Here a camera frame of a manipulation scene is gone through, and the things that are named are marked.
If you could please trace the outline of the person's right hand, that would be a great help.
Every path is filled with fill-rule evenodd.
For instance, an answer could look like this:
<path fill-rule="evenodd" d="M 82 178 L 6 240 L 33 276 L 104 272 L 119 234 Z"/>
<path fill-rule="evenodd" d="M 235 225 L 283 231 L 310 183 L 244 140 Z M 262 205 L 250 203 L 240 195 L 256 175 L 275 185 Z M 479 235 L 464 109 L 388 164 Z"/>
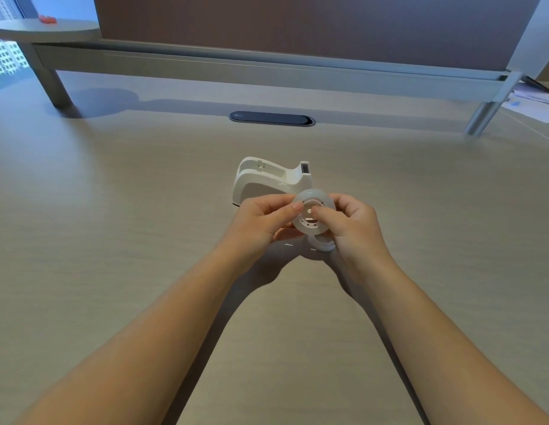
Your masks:
<path fill-rule="evenodd" d="M 373 207 L 347 194 L 331 194 L 337 211 L 346 214 L 346 233 L 333 235 L 337 250 L 361 278 L 382 277 L 397 268 L 384 242 Z"/>

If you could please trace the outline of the round white shelf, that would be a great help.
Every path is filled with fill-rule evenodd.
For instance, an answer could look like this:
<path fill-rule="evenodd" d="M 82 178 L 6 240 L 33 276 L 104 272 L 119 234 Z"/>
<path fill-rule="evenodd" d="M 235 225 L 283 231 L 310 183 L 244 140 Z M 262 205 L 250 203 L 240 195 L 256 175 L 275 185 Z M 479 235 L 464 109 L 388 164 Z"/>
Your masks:
<path fill-rule="evenodd" d="M 0 21 L 0 40 L 18 43 L 66 43 L 96 41 L 102 38 L 96 21 L 58 19 L 45 24 L 39 19 Z"/>

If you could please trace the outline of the white tape dispenser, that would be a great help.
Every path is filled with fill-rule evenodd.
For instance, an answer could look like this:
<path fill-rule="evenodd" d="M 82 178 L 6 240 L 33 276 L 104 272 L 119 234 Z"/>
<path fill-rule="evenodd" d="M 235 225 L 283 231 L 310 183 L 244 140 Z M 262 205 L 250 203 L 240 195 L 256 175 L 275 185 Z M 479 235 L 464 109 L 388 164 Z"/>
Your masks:
<path fill-rule="evenodd" d="M 313 188 L 309 162 L 301 161 L 294 169 L 257 157 L 246 157 L 238 166 L 232 203 L 240 206 L 249 198 L 271 194 L 298 194 Z"/>

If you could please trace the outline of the clear tape roll white core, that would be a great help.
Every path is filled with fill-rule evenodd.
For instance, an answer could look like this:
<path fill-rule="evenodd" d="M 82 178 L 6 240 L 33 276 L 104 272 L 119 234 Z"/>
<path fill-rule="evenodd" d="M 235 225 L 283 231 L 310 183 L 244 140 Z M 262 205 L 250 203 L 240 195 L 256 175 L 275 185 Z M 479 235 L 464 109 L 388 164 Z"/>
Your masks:
<path fill-rule="evenodd" d="M 324 191 L 307 189 L 298 193 L 293 203 L 302 203 L 301 213 L 292 221 L 294 228 L 305 235 L 317 236 L 327 232 L 328 227 L 313 216 L 313 207 L 325 207 L 336 210 L 334 200 Z"/>

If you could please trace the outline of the grey metal partition frame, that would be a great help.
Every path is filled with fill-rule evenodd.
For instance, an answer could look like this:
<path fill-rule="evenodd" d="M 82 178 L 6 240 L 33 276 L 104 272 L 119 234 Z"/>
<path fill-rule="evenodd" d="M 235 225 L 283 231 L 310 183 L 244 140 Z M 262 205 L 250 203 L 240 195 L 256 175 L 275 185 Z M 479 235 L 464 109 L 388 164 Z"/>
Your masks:
<path fill-rule="evenodd" d="M 56 71 L 101 73 L 476 101 L 464 132 L 479 136 L 523 79 L 518 71 L 484 71 L 316 56 L 197 48 L 128 41 L 21 42 L 20 48 L 55 106 L 71 100 Z"/>

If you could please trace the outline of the person's left forearm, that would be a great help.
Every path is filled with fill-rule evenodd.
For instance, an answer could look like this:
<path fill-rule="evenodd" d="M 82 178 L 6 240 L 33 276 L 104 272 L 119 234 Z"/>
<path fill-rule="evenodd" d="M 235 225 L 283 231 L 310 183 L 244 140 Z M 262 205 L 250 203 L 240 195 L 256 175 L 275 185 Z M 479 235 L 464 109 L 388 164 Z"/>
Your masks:
<path fill-rule="evenodd" d="M 12 425 L 160 423 L 228 291 L 260 255 L 216 247 Z"/>

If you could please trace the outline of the brown desk partition panel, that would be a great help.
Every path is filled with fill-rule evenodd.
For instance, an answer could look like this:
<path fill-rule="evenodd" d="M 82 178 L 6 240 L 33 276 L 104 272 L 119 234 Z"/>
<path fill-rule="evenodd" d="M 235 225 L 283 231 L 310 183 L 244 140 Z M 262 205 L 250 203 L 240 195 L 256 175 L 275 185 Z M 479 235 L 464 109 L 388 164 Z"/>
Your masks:
<path fill-rule="evenodd" d="M 504 70 L 540 0 L 94 0 L 104 38 Z"/>

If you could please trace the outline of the white papers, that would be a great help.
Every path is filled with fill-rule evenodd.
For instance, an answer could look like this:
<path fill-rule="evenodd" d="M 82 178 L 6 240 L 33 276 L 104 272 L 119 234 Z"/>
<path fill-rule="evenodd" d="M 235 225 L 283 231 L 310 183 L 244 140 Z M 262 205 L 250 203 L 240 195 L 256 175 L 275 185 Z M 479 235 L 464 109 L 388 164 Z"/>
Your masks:
<path fill-rule="evenodd" d="M 502 107 L 542 123 L 549 123 L 549 93 L 538 91 L 520 81 Z"/>

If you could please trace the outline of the person's left hand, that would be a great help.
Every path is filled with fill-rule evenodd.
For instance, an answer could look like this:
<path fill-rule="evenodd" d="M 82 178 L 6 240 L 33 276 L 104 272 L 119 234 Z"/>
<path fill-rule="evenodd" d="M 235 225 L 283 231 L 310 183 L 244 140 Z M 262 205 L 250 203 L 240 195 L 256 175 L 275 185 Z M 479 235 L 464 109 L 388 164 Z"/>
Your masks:
<path fill-rule="evenodd" d="M 219 249 L 234 259 L 238 274 L 248 271 L 264 255 L 271 243 L 292 240 L 303 235 L 292 222 L 283 228 L 263 228 L 259 216 L 272 202 L 293 202 L 295 195 L 271 194 L 249 198 L 238 208 Z"/>

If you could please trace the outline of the person's right forearm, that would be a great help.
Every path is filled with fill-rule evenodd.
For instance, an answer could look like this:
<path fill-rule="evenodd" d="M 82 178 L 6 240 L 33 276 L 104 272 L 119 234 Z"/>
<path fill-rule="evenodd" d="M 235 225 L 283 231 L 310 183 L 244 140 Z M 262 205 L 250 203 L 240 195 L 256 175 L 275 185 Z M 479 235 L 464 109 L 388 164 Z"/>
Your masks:
<path fill-rule="evenodd" d="M 390 257 L 346 259 L 384 325 L 431 425 L 549 425 Z"/>

